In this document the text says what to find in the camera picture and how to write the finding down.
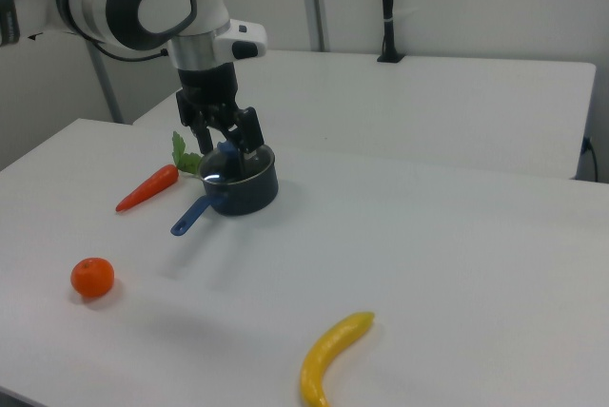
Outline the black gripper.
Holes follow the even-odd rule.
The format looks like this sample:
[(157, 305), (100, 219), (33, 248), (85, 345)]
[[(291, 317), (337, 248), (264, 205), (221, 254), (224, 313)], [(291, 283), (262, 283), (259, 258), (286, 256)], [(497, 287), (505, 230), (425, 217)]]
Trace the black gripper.
[(232, 63), (206, 70), (178, 70), (181, 89), (176, 102), (183, 126), (190, 129), (202, 154), (213, 150), (208, 126), (230, 130), (226, 138), (242, 153), (250, 154), (264, 144), (256, 110), (238, 109), (235, 67)]

